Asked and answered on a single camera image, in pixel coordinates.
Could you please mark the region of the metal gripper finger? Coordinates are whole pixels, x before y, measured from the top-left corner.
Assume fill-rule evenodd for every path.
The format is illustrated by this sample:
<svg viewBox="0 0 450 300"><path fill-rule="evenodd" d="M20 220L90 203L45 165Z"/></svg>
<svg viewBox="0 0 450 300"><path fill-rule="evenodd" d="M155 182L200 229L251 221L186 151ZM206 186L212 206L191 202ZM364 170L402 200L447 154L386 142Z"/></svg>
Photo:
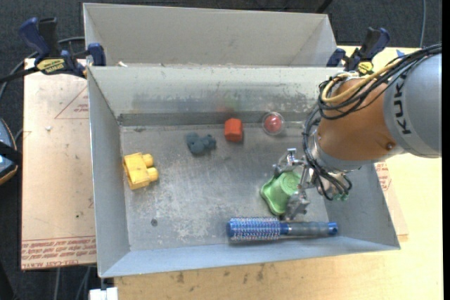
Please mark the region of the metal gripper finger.
<svg viewBox="0 0 450 300"><path fill-rule="evenodd" d="M288 148L274 165L274 175L281 175L285 172L293 171L298 166L306 164L303 158L297 158L297 149Z"/></svg>
<svg viewBox="0 0 450 300"><path fill-rule="evenodd" d="M298 185L295 192L289 197L286 204L284 218L288 221L295 221L299 216L307 213L307 208L311 204L308 194L302 185Z"/></svg>

